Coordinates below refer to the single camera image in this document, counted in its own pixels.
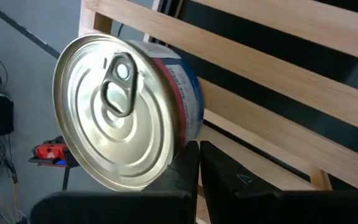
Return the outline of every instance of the red tool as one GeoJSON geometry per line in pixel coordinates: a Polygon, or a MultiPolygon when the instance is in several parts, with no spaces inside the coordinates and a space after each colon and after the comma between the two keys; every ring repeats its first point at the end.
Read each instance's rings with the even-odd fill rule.
{"type": "Polygon", "coordinates": [[[73,159],[64,139],[59,136],[51,141],[45,141],[32,150],[33,158],[29,162],[36,162],[44,166],[67,166],[67,159],[73,159]]]}

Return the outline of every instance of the red object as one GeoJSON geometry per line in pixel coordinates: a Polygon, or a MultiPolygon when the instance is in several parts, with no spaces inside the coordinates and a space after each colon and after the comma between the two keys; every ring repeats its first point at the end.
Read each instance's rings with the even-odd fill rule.
{"type": "Polygon", "coordinates": [[[64,159],[63,150],[66,144],[41,144],[35,148],[35,156],[38,159],[60,160],[64,159]]]}

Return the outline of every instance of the gray floor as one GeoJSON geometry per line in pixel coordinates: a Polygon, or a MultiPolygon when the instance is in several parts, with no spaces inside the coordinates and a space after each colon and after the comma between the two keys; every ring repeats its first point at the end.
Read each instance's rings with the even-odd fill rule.
{"type": "MultiPolygon", "coordinates": [[[[79,7],[72,10],[78,13],[79,7]]],[[[52,47],[56,46],[59,52],[69,40],[76,37],[78,18],[75,15],[71,16],[74,19],[70,18],[69,22],[73,23],[71,26],[74,28],[68,30],[61,37],[62,41],[59,41],[59,35],[62,35],[61,30],[64,27],[58,27],[59,32],[54,35],[52,47]]],[[[31,22],[28,21],[28,26],[35,26],[31,22]]],[[[48,30],[48,27],[43,27],[43,29],[36,27],[35,30],[42,34],[45,32],[44,29],[48,30]]],[[[122,35],[130,39],[141,39],[143,34],[130,27],[125,27],[122,30],[122,35]]],[[[48,194],[58,192],[62,187],[63,169],[37,167],[27,161],[32,156],[31,149],[34,146],[60,135],[52,104],[52,78],[56,59],[1,19],[0,58],[9,72],[6,91],[13,99],[15,106],[15,131],[11,134],[11,142],[13,162],[19,178],[17,184],[18,207],[21,212],[29,215],[30,209],[36,202],[48,194]]],[[[1,68],[0,76],[4,77],[1,68]]],[[[91,178],[81,167],[76,167],[71,171],[68,189],[109,191],[91,178]]],[[[14,210],[11,181],[7,178],[5,170],[0,169],[0,211],[4,216],[9,217],[4,203],[9,209],[14,210]]]]}

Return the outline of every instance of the red stripe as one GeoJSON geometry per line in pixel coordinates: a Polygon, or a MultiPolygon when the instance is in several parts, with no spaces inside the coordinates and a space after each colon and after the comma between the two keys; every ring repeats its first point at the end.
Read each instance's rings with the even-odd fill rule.
{"type": "Polygon", "coordinates": [[[180,145],[183,147],[185,145],[185,138],[186,138],[186,118],[185,118],[185,109],[183,107],[183,101],[181,98],[181,94],[179,92],[179,88],[177,84],[175,83],[171,73],[168,71],[164,63],[160,58],[154,58],[154,61],[157,63],[157,65],[160,67],[162,72],[164,73],[165,77],[169,81],[169,84],[171,84],[171,88],[175,94],[175,98],[177,100],[177,104],[179,107],[179,117],[180,117],[180,145]]]}

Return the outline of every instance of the wooden frame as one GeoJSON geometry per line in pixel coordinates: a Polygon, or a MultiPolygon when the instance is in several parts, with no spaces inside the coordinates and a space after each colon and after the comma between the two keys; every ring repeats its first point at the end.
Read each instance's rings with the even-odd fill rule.
{"type": "MultiPolygon", "coordinates": [[[[193,1],[358,57],[356,12],[310,0],[193,1]]],[[[358,127],[355,88],[132,2],[83,0],[80,34],[105,32],[113,19],[358,127]]],[[[200,139],[283,190],[331,190],[327,173],[358,188],[358,153],[206,80],[200,83],[206,120],[309,175],[311,183],[208,127],[200,139]]]]}

